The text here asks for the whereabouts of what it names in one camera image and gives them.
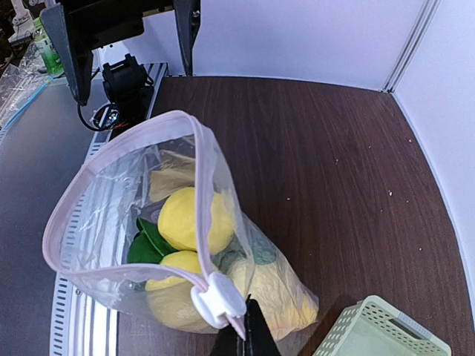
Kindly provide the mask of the clear zip top bag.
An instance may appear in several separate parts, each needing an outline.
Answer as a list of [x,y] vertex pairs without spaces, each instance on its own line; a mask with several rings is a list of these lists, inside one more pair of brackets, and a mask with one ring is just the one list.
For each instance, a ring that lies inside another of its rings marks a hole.
[[241,210],[212,130],[169,111],[87,159],[51,214],[46,263],[97,302],[183,332],[239,334],[255,300],[276,341],[318,299]]

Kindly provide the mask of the aluminium front rail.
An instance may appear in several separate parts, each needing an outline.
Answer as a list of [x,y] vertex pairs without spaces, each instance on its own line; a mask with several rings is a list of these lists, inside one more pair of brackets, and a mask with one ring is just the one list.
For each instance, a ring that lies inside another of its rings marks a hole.
[[56,272],[51,355],[162,354],[170,331],[148,307],[146,272],[125,261],[149,203],[149,174],[163,163],[160,146],[182,135],[153,119],[119,136],[94,134],[43,237]]

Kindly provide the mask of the pale yellow bumpy fruit toy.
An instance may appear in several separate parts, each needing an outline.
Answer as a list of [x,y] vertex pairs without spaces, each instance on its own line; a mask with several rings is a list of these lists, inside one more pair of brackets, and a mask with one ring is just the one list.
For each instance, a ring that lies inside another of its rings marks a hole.
[[249,261],[227,253],[219,268],[226,272],[243,296],[250,295],[261,308],[274,340],[282,340],[317,320],[318,298],[309,293],[284,255],[265,251],[254,256],[255,269],[246,283]]

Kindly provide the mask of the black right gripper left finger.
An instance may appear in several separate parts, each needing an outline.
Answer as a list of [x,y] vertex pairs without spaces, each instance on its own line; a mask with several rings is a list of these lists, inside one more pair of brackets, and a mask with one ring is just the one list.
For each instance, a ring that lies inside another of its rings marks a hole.
[[221,329],[212,347],[210,356],[243,356],[245,341],[232,326]]

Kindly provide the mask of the green lime toy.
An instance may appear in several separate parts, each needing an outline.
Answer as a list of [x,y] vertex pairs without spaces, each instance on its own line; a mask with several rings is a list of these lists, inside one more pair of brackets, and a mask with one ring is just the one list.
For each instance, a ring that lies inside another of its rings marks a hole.
[[[159,233],[177,250],[197,251],[194,198],[194,187],[175,191],[166,199],[157,219]],[[214,193],[211,213],[209,250],[211,254],[217,254],[230,244],[234,234],[233,220],[219,193]]]

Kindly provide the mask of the yellow lemon toy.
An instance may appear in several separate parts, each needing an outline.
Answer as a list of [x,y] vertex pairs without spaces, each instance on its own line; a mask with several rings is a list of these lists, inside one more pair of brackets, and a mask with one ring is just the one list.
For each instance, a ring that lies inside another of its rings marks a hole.
[[[178,251],[165,256],[160,262],[167,267],[181,268],[194,274],[201,273],[195,251]],[[200,316],[191,300],[187,279],[170,276],[164,280],[148,280],[145,284],[147,301],[155,318],[171,329],[211,334],[215,330]]]

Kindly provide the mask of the green plastic basket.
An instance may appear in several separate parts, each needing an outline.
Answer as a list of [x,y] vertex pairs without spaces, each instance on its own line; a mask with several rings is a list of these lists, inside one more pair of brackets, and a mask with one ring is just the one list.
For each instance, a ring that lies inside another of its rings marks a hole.
[[346,307],[314,352],[321,355],[451,355],[424,326],[377,295]]

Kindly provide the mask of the green drink bottle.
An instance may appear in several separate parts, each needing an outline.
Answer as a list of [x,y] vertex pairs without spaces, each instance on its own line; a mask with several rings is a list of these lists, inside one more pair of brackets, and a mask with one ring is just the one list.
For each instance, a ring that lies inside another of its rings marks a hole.
[[43,27],[42,20],[40,18],[34,19],[33,25],[33,41],[42,57],[47,72],[54,78],[61,76],[64,73],[61,59]]

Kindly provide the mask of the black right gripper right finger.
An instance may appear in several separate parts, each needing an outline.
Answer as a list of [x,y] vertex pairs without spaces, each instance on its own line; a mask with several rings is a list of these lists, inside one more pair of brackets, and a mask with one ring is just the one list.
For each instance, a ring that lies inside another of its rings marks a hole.
[[249,295],[246,307],[244,319],[246,339],[243,342],[243,355],[281,356],[257,300]]

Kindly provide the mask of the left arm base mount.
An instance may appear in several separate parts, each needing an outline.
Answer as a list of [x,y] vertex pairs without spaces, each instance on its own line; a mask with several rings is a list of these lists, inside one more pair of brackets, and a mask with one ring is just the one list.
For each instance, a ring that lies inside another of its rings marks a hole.
[[[118,103],[111,101],[106,103],[115,104],[119,110],[118,126],[106,131],[111,134],[111,139],[151,117],[163,77],[168,73],[168,65],[166,63],[152,63],[145,64],[144,67],[147,71],[147,79],[140,89],[136,90],[128,99]],[[92,114],[85,120],[80,107],[78,107],[78,113],[80,113],[79,116],[82,122],[87,124],[92,131],[104,132],[91,125]]]

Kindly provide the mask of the left aluminium frame post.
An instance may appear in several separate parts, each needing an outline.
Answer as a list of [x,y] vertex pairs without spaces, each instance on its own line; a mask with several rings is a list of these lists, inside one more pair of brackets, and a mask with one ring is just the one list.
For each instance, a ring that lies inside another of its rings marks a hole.
[[409,67],[410,62],[416,54],[419,45],[430,27],[433,17],[439,8],[441,0],[425,0],[422,2],[421,9],[416,20],[404,42],[402,50],[396,58],[393,69],[384,81],[381,92],[394,93],[402,77]]

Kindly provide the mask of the clear plastic bag background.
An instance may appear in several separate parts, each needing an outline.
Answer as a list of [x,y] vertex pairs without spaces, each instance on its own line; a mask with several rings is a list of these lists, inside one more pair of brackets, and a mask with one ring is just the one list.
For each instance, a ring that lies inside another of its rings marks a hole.
[[9,64],[1,75],[1,129],[8,128],[51,79],[39,50],[31,42],[19,65]]

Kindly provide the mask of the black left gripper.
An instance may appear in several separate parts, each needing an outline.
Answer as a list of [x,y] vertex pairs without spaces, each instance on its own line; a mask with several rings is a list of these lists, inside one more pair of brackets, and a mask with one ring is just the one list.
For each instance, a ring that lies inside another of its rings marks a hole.
[[192,76],[193,47],[200,29],[200,0],[62,1],[43,10],[40,19],[59,54],[75,101],[85,106],[90,97],[91,48],[138,36],[144,32],[143,18],[171,10],[175,12],[183,69],[185,75]]

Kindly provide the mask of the left circuit board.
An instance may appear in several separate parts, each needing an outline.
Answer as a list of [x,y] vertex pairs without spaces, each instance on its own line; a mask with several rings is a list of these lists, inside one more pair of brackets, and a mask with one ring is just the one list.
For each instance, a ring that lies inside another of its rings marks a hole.
[[90,119],[91,125],[99,130],[114,129],[119,124],[119,110],[115,104],[104,104],[96,109]]

